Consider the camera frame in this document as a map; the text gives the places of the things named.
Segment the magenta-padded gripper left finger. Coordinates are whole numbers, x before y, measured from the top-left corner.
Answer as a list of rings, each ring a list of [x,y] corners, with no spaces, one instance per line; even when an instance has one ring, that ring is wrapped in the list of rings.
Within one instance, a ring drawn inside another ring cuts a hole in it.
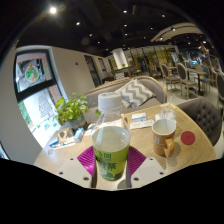
[[[87,148],[78,157],[70,157],[56,175],[84,188],[97,185],[97,167],[93,147]]]

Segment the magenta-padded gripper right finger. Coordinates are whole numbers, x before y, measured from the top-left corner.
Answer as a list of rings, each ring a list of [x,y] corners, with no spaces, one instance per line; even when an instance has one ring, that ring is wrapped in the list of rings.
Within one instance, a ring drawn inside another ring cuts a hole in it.
[[[167,175],[154,157],[146,157],[133,146],[129,147],[126,168],[126,186],[140,188]]]

